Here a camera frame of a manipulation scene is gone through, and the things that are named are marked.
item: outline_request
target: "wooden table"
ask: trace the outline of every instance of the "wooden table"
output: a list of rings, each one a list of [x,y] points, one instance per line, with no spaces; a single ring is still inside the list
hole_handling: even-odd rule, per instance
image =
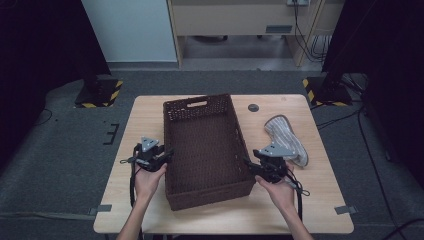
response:
[[[131,156],[141,136],[159,139],[163,144],[163,102],[194,96],[140,96],[135,100],[124,136],[102,199],[102,205],[112,205],[110,212],[99,212],[94,222],[98,233],[118,233],[130,211],[130,165],[120,160]],[[340,188],[331,168],[307,101],[302,95],[232,95],[234,107],[246,146],[252,149],[270,143],[264,124],[271,117],[284,114],[293,131],[304,145],[309,164],[295,168],[295,175],[310,191],[303,197],[304,223],[311,233],[351,233],[349,214],[337,215],[335,207],[344,206]],[[257,104],[258,112],[248,110]],[[268,193],[258,184],[251,194],[201,207],[171,211],[165,197],[162,177],[143,222],[145,233],[160,234],[285,234],[289,229]]]

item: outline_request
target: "drawer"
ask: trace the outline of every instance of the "drawer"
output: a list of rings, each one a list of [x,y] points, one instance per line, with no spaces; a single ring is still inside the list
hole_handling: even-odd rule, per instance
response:
[[[177,36],[294,35],[295,8],[286,0],[170,0]],[[319,0],[298,7],[298,25],[309,34]]]

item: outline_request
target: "wicker basket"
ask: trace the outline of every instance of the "wicker basket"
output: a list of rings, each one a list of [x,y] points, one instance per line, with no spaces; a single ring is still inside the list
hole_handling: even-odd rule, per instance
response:
[[[172,210],[250,194],[255,179],[230,95],[165,102],[164,128],[165,148],[174,149],[165,175]]]

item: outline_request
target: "black cable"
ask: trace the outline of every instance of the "black cable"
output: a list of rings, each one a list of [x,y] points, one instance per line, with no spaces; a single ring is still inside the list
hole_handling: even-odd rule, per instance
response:
[[[47,111],[47,112],[49,112],[50,113],[50,116],[47,118],[47,120],[44,120],[43,122],[41,122],[41,123],[36,123],[36,124],[34,124],[34,126],[40,126],[40,125],[43,125],[44,123],[46,123],[46,122],[48,122],[51,118],[52,118],[52,116],[53,116],[53,112],[52,111],[50,111],[49,109],[47,109],[47,108],[44,108],[43,109],[43,111]]]
[[[298,17],[298,11],[299,11],[299,9],[298,9],[299,4],[298,4],[297,0],[293,0],[293,5],[294,5],[294,19],[295,19],[294,38],[296,39],[297,44],[303,50],[303,52],[305,53],[305,55],[309,59],[309,61],[319,62],[319,61],[316,61],[316,59],[312,60],[311,57],[309,56],[309,55],[313,56],[313,54],[311,54],[310,50],[308,49],[308,44],[306,43],[306,40],[303,37],[302,31],[300,30],[300,27],[299,27],[299,24],[298,24],[297,17]],[[301,36],[303,42],[305,43],[305,47],[302,46],[302,44],[299,42],[299,39],[297,38],[297,30],[299,30],[300,36]]]
[[[356,111],[354,111],[353,113],[351,113],[351,114],[349,114],[347,116],[344,116],[344,117],[341,117],[341,118],[337,118],[337,119],[333,119],[333,120],[330,120],[330,121],[327,121],[327,122],[324,122],[324,123],[317,124],[317,127],[320,127],[320,128],[318,128],[318,130],[321,130],[323,128],[326,128],[326,127],[330,126],[331,124],[336,123],[338,121],[341,121],[341,120],[350,118],[350,117],[354,116],[355,114],[357,114],[359,111],[360,110],[356,110]]]
[[[359,125],[359,130],[361,131],[362,139],[364,140],[365,147],[366,147],[367,152],[368,152],[368,156],[369,156],[369,158],[371,160],[371,164],[372,164],[372,167],[374,169],[374,173],[375,173],[375,175],[377,177],[378,185],[380,186],[381,193],[383,194],[383,199],[384,199],[384,203],[386,204],[387,211],[389,212],[390,218],[391,218],[393,224],[395,225],[396,229],[398,230],[399,234],[402,236],[403,239],[406,240],[405,236],[403,235],[401,229],[398,226],[398,223],[396,222],[396,219],[393,216],[392,209],[390,208],[389,201],[387,200],[387,197],[386,197],[386,192],[385,192],[385,190],[383,188],[383,183],[381,182],[380,174],[377,171],[377,166],[375,165],[374,158],[371,155],[371,150],[370,150],[370,147],[368,145],[368,141],[367,141],[367,139],[365,137],[364,130],[362,128],[362,124],[361,124],[361,112],[362,112],[363,109],[364,109],[364,106],[362,106],[359,109],[359,111],[358,111],[358,125]]]
[[[322,107],[322,106],[325,106],[325,104],[315,105],[315,106],[311,107],[310,110],[312,111],[312,110],[317,109],[317,108]]]
[[[383,240],[387,240],[387,239],[393,237],[397,232],[399,232],[400,230],[404,229],[405,227],[407,227],[407,226],[409,226],[409,225],[411,225],[413,223],[421,222],[421,221],[424,221],[424,218],[417,218],[417,219],[408,221],[408,222],[404,223],[402,226],[400,226],[399,228],[396,228],[394,231],[392,231],[391,233],[389,233],[389,235],[387,235],[386,237],[384,237]]]

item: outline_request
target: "human hand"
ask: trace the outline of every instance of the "human hand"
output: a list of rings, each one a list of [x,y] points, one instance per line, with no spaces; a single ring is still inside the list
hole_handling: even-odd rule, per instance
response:
[[[293,165],[286,162],[287,168],[293,172]],[[282,211],[294,209],[294,189],[286,181],[281,180],[278,183],[269,183],[260,176],[255,176],[256,181],[268,191],[274,205]]]
[[[156,172],[149,172],[142,169],[136,164],[135,172],[135,191],[137,197],[148,196],[152,197],[158,188],[159,179],[166,172],[167,164],[163,164],[162,167]]]

